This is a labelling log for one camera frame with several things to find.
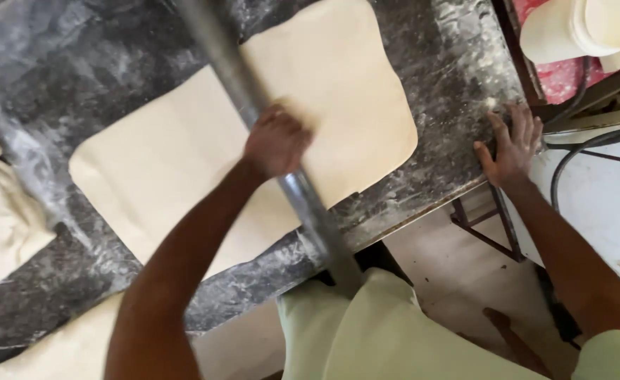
light green shirt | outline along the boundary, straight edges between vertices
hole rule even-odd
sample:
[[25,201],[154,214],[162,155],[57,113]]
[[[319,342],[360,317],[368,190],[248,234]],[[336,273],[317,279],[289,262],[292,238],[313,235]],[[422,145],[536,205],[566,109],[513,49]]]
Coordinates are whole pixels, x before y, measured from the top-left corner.
[[[319,281],[278,299],[285,380],[542,380],[542,375],[457,336],[426,317],[414,290],[390,272],[367,271],[350,301]],[[620,331],[587,342],[573,380],[620,380]]]

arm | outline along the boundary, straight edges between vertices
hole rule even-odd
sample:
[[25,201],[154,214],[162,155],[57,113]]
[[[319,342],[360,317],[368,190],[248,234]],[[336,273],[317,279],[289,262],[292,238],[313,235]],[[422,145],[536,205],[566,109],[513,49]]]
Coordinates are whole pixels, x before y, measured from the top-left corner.
[[509,106],[511,136],[500,117],[489,113],[498,141],[497,159],[475,142],[483,172],[514,203],[538,248],[557,296],[580,328],[592,337],[620,329],[620,278],[592,246],[542,197],[528,178],[531,159],[540,142],[542,122],[526,105]]
[[106,380],[200,378],[183,313],[251,195],[268,179],[295,171],[310,140],[282,107],[263,113],[242,158],[171,230],[125,293]]

person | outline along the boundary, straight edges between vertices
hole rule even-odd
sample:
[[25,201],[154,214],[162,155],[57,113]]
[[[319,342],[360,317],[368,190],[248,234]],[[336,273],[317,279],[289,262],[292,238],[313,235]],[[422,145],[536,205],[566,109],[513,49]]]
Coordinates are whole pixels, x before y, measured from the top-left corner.
[[[525,105],[508,106],[513,126],[488,117],[494,160],[475,151],[492,185],[514,203],[557,290],[587,338],[577,380],[620,380],[620,278],[528,179],[542,122]],[[183,331],[183,313],[221,241],[265,181],[293,172],[311,134],[284,108],[268,108],[254,125],[242,158],[223,181],[171,230],[120,305],[106,380],[199,379]],[[285,379],[543,379],[427,318],[410,285],[370,268],[349,300],[319,281],[278,299],[286,339]]]

work table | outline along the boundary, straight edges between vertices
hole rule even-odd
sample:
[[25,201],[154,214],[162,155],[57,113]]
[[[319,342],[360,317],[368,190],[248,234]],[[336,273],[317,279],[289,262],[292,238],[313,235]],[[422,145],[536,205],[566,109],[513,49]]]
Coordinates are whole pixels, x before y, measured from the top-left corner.
[[[243,42],[312,0],[219,3]],[[489,0],[371,1],[416,122],[404,165],[331,212],[357,251],[478,186],[472,150],[489,108],[521,86]],[[0,144],[58,237],[0,283],[0,361],[125,289],[141,268],[67,172],[74,149],[206,64],[168,0],[4,0]],[[322,269],[302,229],[198,289],[186,330],[201,333]]]

square dough sheet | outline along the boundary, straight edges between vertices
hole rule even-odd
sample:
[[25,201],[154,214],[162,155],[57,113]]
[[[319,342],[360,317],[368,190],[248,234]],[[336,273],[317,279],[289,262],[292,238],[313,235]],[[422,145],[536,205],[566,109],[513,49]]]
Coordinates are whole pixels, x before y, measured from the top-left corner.
[[[417,146],[406,95],[366,0],[323,0],[241,51],[271,99],[314,129],[303,164],[329,208],[404,163]],[[86,140],[70,174],[146,263],[239,159],[248,132],[207,66]],[[246,205],[207,277],[252,260],[300,225],[275,180]]]

